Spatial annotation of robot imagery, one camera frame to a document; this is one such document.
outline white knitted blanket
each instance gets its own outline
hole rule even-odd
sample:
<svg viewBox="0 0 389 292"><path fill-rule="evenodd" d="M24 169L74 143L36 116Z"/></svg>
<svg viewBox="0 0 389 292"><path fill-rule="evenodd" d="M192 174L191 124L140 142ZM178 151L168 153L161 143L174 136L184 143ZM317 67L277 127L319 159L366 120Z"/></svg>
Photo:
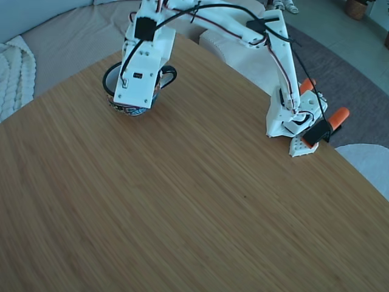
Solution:
<svg viewBox="0 0 389 292"><path fill-rule="evenodd" d="M0 122L33 100L35 57L21 36L0 44Z"/></svg>

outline patterned mug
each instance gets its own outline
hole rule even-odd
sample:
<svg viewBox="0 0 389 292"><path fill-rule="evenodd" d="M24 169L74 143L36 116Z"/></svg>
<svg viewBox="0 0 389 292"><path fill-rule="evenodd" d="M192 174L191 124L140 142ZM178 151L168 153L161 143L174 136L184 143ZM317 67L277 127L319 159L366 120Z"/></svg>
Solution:
<svg viewBox="0 0 389 292"><path fill-rule="evenodd" d="M120 73L120 65L122 62L119 62L112 67L110 67L104 74L103 77L103 87L107 92L108 103L117 111L125 113L129 116L139 116L140 114L145 113L148 108L141 108L139 106L125 105L123 103L114 102L115 88L117 79ZM159 71L156 85L154 87L153 101L151 102L151 107L156 102L159 92L162 88L168 86L172 83L177 77L177 71L172 66L164 66Z"/></svg>

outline black cable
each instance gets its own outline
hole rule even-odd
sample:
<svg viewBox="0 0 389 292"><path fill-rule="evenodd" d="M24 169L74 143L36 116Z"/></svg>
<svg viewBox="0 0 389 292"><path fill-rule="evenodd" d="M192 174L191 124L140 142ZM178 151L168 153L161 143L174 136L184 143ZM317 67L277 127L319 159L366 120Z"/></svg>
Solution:
<svg viewBox="0 0 389 292"><path fill-rule="evenodd" d="M318 94L318 91L316 90L315 83L314 83L313 79L311 78L311 76L309 76L308 71L307 71L307 69L306 69L304 63L302 62L301 58L298 56L298 54L296 53L296 51L293 49L292 46L291 46L291 49L292 49L293 54L296 56L296 59L297 59L297 61L299 62L300 66L303 68L303 70L304 70L304 72L305 72L305 75L307 76L307 78L309 79L309 81L312 83L312 86L313 86L313 88L314 88L315 95L316 95L316 97L317 97L318 105L319 105L319 107L320 107L320 111L322 112L323 120L327 121L327 120L326 120L326 116L324 115L324 110L323 110L322 102L321 102L321 100L320 100L321 98L320 98L320 96L319 96L319 94Z"/></svg>
<svg viewBox="0 0 389 292"><path fill-rule="evenodd" d="M245 8L245 7L242 7L242 6L239 6L239 5L234 5L234 4L207 4L207 5L196 5L194 7L191 7L189 9L186 9L186 10L183 10L175 15L173 15L172 17L169 17L168 19L166 19L165 21L162 21L160 24L158 24L155 29L151 30L149 32L149 34L152 34L154 33L155 31L159 30L161 27L165 26L166 24L170 23L171 21L175 20L176 18L184 15L184 14L188 14L192 11L198 11L200 9L207 9L207 8L215 8L215 7L225 7L225 8L233 8L233 9L238 9L238 10L242 10L244 12L246 12L247 14L249 14L254 20L257 20L258 23L260 23L261 26L263 26L266 30L268 30L271 34L275 35L277 38L283 40L283 41L286 41L288 43L294 43L294 40L293 39L290 39L290 38L286 38L285 36L282 36L280 35L279 33L276 33L274 30L272 30L270 27L268 27L265 23L262 22L261 18L257 17L254 13L252 13L249 9ZM136 50L140 47L141 44L143 44L144 40L140 40L134 47L133 47L133 50L129 53L127 59L125 60L125 62L123 63L123 67L122 67L122 70L120 71L120 79L122 79L123 81L123 74L124 74L124 71L125 69L127 68L128 66L128 63L129 61L131 60L131 58L134 56Z"/></svg>

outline potted plant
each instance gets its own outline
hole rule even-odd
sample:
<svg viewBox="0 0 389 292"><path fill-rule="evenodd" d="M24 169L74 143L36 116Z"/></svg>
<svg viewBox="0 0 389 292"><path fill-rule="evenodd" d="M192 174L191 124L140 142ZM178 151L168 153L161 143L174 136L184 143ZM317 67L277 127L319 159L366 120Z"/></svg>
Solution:
<svg viewBox="0 0 389 292"><path fill-rule="evenodd" d="M346 14L356 20L361 20L365 15L368 2L374 2L375 0L347 0L346 2Z"/></svg>

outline bamboo table surface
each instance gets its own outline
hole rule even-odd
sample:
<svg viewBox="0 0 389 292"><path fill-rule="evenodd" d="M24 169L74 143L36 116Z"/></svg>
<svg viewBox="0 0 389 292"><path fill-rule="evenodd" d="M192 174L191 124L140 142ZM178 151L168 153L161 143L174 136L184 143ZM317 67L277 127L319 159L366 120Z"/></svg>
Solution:
<svg viewBox="0 0 389 292"><path fill-rule="evenodd" d="M119 60L0 124L0 291L389 291L389 204L331 146L289 157L269 97L182 37L153 110L117 113Z"/></svg>

